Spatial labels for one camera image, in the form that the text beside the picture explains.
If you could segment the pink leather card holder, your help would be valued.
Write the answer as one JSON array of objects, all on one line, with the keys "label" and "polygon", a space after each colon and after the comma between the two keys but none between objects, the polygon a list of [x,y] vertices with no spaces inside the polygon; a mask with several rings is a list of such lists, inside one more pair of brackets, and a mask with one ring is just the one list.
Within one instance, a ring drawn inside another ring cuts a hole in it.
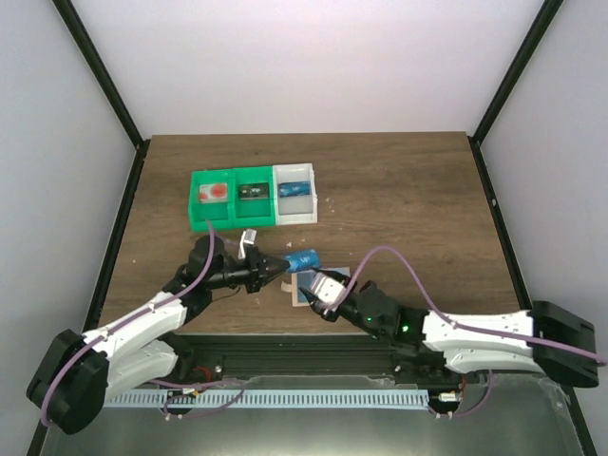
[{"label": "pink leather card holder", "polygon": [[[346,267],[346,268],[329,268],[329,269],[335,269],[335,270],[341,272],[342,274],[346,275],[347,282],[343,283],[343,284],[347,287],[347,285],[350,281],[350,278],[351,278],[350,269],[348,267]],[[306,299],[300,293],[298,288],[304,287],[304,288],[307,288],[310,290],[310,285],[311,285],[311,282],[315,275],[316,275],[316,273],[313,271],[313,269],[311,269],[308,271],[291,274],[291,281],[289,283],[287,283],[287,282],[281,283],[280,290],[283,293],[288,294],[291,297],[291,303],[292,303],[293,307],[308,306]]]}]

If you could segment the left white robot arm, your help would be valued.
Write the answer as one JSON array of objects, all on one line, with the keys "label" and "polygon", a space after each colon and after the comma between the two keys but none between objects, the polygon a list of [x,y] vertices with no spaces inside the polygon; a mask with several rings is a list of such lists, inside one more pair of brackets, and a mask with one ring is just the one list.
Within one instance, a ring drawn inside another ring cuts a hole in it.
[{"label": "left white robot arm", "polygon": [[232,258],[218,236],[200,237],[187,261],[145,304],[97,329],[58,333],[26,392],[42,425],[74,434],[110,399],[170,375],[180,358],[171,337],[207,309],[215,290],[257,293],[290,267],[251,243],[242,252]]}]

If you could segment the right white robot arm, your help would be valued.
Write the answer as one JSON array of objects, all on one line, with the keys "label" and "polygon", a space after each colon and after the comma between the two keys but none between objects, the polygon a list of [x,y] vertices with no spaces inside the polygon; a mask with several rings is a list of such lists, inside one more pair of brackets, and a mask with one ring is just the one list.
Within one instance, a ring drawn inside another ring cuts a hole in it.
[{"label": "right white robot arm", "polygon": [[594,326],[551,302],[515,313],[441,314],[402,305],[373,281],[353,290],[350,282],[315,269],[299,291],[322,319],[348,321],[424,373],[533,372],[575,388],[599,384]]}]

